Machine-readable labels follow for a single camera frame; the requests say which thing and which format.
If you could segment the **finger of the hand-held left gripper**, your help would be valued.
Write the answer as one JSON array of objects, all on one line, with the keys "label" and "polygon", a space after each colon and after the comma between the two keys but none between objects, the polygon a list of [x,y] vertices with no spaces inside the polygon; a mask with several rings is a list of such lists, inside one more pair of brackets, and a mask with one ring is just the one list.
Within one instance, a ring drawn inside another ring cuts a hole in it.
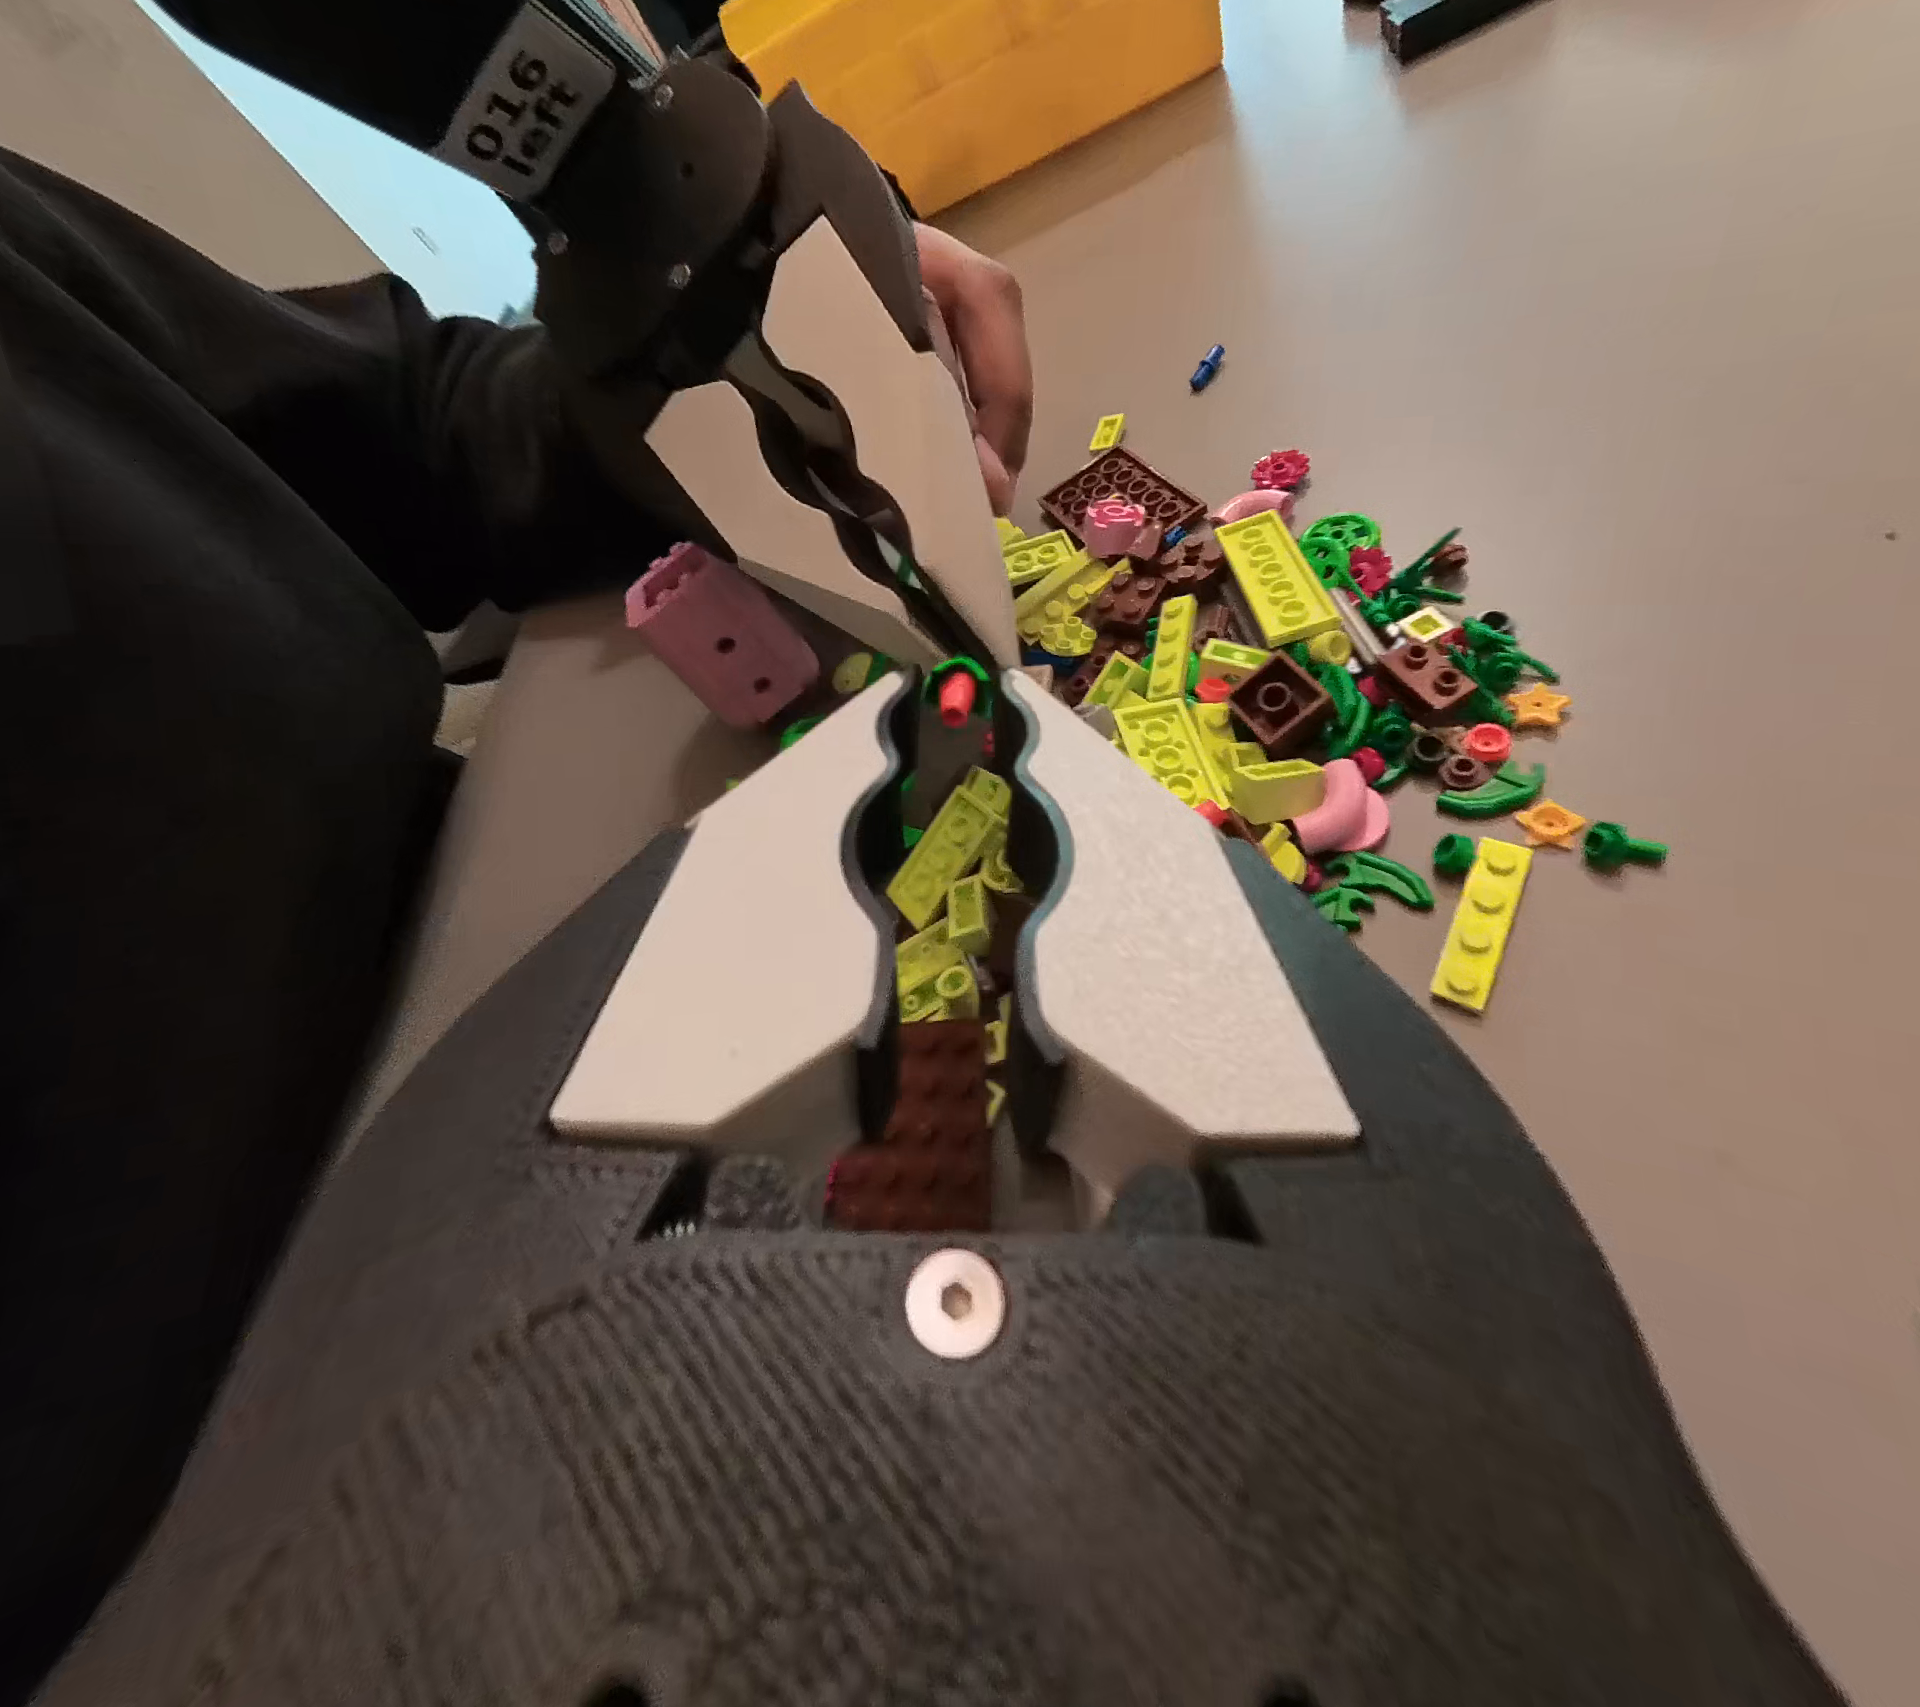
[{"label": "finger of the hand-held left gripper", "polygon": [[814,622],[904,664],[965,652],[965,626],[909,550],[898,504],[784,417],[762,425],[731,383],[675,395],[647,437],[736,568]]},{"label": "finger of the hand-held left gripper", "polygon": [[857,259],[831,221],[781,255],[760,325],[802,469],[880,592],[940,658],[1021,664],[1015,600],[963,385],[938,349],[913,235]]}]

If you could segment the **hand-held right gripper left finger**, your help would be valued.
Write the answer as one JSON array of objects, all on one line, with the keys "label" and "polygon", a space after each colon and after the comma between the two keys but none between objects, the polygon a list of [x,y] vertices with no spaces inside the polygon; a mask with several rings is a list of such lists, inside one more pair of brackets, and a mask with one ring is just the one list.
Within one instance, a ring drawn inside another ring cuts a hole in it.
[{"label": "hand-held right gripper left finger", "polygon": [[694,818],[548,1108],[563,1140],[762,1156],[804,1182],[854,1142],[859,1056],[895,992],[857,830],[900,780],[913,694],[886,674]]}]

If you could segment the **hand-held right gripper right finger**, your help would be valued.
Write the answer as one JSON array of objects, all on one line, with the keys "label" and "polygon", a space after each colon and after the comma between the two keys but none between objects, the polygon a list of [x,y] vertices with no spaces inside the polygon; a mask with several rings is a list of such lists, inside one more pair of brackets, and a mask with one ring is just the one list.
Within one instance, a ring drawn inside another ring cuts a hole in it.
[{"label": "hand-held right gripper right finger", "polygon": [[1016,1008],[1022,1140],[1091,1192],[1147,1168],[1341,1150],[1356,1112],[1242,886],[1237,848],[1021,670],[1002,678],[1034,890]]}]

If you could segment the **pink toy brick pot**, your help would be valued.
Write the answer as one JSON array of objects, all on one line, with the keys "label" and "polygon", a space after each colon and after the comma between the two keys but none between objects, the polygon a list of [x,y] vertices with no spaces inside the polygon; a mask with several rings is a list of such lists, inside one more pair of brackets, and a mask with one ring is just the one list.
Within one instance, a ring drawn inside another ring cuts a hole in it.
[{"label": "pink toy brick pot", "polygon": [[703,706],[736,730],[768,724],[804,698],[820,664],[758,582],[681,542],[624,596],[626,626]]}]

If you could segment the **pile of small toy bricks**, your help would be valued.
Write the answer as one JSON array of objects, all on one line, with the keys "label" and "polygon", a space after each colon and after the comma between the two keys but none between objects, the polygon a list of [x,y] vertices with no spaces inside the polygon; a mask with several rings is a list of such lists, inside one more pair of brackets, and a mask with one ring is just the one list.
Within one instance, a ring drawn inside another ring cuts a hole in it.
[{"label": "pile of small toy bricks", "polygon": [[[1074,536],[1027,536],[1001,522],[1022,670],[1154,784],[1205,816],[1231,846],[1260,908],[1274,882],[1314,924],[1356,934],[1381,900],[1437,910],[1461,894],[1481,840],[1565,850],[1595,876],[1661,872],[1669,844],[1590,818],[1548,792],[1524,758],[1533,734],[1559,734],[1572,710],[1562,676],[1509,614],[1469,612],[1469,550],[1456,530],[1399,566],[1383,546],[1354,550],[1352,588],[1326,590],[1342,630],[1271,650],[1207,520],[1162,534],[1120,500],[1091,510]],[[959,664],[978,680],[961,730],[940,726],[935,678]],[[904,722],[898,812],[876,820],[879,906],[896,938],[889,1018],[981,1020],[992,1138],[992,1218],[1025,1208],[1027,1172],[1056,1168],[1093,1216],[1120,1192],[1091,1192],[1069,1164],[1025,1142],[1016,1102],[1036,1082],[1021,1042],[1019,946],[1036,892],[1015,864],[1022,832],[1002,750],[1002,678],[968,654],[917,678]],[[1290,822],[1324,798],[1324,768],[1352,758],[1386,798],[1386,842],[1310,858]]]}]

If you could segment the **person's left forearm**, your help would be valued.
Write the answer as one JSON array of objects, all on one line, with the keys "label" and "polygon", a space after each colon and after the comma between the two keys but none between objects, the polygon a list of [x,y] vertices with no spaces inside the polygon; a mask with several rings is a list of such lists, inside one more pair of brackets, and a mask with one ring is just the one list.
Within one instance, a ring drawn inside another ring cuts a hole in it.
[{"label": "person's left forearm", "polygon": [[393,277],[154,281],[169,367],[418,618],[624,590],[678,540],[602,467],[541,329],[438,321]]}]

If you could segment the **person's left hand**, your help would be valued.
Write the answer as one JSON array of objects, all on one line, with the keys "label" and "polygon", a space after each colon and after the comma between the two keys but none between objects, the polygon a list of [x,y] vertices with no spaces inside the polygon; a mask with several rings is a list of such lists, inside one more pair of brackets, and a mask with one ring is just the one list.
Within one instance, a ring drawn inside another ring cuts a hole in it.
[{"label": "person's left hand", "polygon": [[1029,465],[1036,369],[1016,277],[933,227],[917,227],[924,295],[946,327],[973,405],[973,447],[999,518],[1009,518]]}]

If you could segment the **pink arch toy piece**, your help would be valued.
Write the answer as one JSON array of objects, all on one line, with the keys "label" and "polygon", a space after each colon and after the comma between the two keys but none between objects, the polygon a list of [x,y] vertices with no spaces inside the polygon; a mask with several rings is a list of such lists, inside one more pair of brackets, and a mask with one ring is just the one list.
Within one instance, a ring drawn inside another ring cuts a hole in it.
[{"label": "pink arch toy piece", "polygon": [[1364,854],[1386,842],[1392,812],[1356,760],[1333,760],[1322,770],[1322,800],[1290,822],[1304,856]]}]

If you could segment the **brown toy brick plate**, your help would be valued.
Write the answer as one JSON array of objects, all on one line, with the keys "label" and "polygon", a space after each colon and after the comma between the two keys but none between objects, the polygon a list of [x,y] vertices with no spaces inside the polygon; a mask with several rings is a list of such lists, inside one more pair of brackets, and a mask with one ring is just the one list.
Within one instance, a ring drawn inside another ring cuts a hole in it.
[{"label": "brown toy brick plate", "polygon": [[831,1230],[982,1236],[994,1218],[989,1028],[981,1020],[904,1024],[895,1104],[874,1144],[828,1172]]},{"label": "brown toy brick plate", "polygon": [[1043,520],[1079,536],[1095,506],[1120,500],[1136,506],[1147,524],[1165,536],[1174,528],[1193,528],[1207,520],[1208,506],[1127,447],[1095,455],[1077,473],[1039,496]]}]

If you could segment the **narrow lime toy plate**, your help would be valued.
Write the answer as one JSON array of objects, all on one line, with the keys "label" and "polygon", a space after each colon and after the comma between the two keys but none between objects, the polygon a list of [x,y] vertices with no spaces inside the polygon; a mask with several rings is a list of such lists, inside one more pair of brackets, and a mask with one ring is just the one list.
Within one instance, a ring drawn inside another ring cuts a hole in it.
[{"label": "narrow lime toy plate", "polygon": [[1428,984],[1431,1000],[1471,1014],[1486,1010],[1521,918],[1533,860],[1534,852],[1526,846],[1503,840],[1477,844]]}]

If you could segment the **long wide lime plate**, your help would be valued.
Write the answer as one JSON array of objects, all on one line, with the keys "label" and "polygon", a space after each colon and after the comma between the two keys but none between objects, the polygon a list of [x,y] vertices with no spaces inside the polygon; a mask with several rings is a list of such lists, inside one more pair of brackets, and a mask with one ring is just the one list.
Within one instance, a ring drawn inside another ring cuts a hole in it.
[{"label": "long wide lime plate", "polygon": [[1212,534],[1266,648],[1308,644],[1342,630],[1333,594],[1278,512],[1228,520]]}]

